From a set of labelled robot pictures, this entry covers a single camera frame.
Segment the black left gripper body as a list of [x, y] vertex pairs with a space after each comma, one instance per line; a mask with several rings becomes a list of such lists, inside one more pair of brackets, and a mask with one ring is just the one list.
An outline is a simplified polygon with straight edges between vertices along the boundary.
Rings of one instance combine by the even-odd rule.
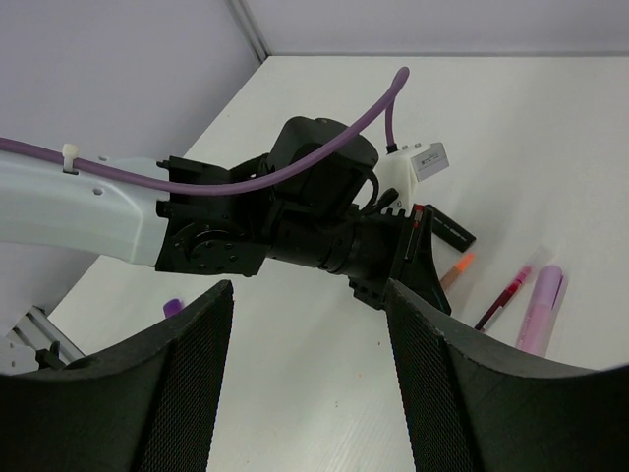
[[358, 300], [375, 310], [385, 305], [387, 281], [397, 280], [432, 300], [432, 211], [415, 206], [409, 214], [364, 217], [354, 226], [354, 241], [343, 274]]

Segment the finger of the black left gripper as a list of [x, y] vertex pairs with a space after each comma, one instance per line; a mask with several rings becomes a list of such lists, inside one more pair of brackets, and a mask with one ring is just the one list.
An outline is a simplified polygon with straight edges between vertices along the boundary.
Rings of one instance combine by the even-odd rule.
[[400, 281], [445, 315], [451, 307], [437, 274], [432, 253], [433, 212], [413, 206], [402, 245]]

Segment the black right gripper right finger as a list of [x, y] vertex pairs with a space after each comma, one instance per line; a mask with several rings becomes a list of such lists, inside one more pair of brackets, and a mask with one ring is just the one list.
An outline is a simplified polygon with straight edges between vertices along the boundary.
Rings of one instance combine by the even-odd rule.
[[398, 281], [388, 332], [419, 471], [624, 471], [628, 370], [537, 357], [441, 313]]

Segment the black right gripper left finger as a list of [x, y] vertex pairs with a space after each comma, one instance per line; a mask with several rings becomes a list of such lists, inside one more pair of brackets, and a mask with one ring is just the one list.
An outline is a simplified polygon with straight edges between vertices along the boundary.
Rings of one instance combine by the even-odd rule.
[[2, 470], [206, 470], [233, 310], [222, 280], [62, 369], [2, 377]]

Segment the orange transparent pen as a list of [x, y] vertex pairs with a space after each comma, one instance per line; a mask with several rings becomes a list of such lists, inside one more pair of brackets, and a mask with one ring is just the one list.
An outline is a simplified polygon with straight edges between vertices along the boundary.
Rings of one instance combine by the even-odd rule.
[[461, 277], [461, 275], [470, 267], [475, 259], [476, 254], [473, 252], [464, 254], [462, 258], [440, 278], [441, 288], [444, 291], [448, 291]]

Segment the black purple highlighter pen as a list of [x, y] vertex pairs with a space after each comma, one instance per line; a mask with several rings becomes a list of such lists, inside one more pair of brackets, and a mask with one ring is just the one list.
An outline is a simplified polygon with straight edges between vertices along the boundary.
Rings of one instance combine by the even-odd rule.
[[433, 205], [425, 205], [433, 215], [432, 233], [447, 245], [465, 253], [477, 241], [477, 237]]

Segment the red transparent pen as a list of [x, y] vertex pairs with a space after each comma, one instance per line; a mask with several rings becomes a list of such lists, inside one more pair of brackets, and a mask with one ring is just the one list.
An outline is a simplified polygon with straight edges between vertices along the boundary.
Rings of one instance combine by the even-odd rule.
[[553, 253], [548, 247], [540, 245], [522, 264], [486, 312], [476, 322], [474, 329], [480, 332], [485, 331], [494, 317], [507, 306], [522, 286], [552, 259], [552, 256]]

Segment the small purple block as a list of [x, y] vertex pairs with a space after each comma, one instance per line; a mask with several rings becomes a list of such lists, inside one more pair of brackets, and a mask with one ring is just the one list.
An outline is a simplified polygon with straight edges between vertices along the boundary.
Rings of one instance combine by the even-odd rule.
[[168, 319], [180, 313], [184, 309], [184, 307], [185, 307], [185, 304], [181, 299], [174, 298], [167, 301], [163, 305], [162, 311], [163, 311], [164, 317]]

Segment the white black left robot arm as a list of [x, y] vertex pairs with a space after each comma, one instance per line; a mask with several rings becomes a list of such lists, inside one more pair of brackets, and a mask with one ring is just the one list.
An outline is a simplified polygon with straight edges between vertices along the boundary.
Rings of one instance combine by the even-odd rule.
[[378, 154], [359, 132], [294, 117], [270, 152], [235, 167], [169, 157], [82, 159], [1, 143], [1, 237], [73, 248], [161, 272], [251, 277], [276, 260], [348, 278], [382, 309], [403, 283], [443, 313], [434, 213], [397, 209]]

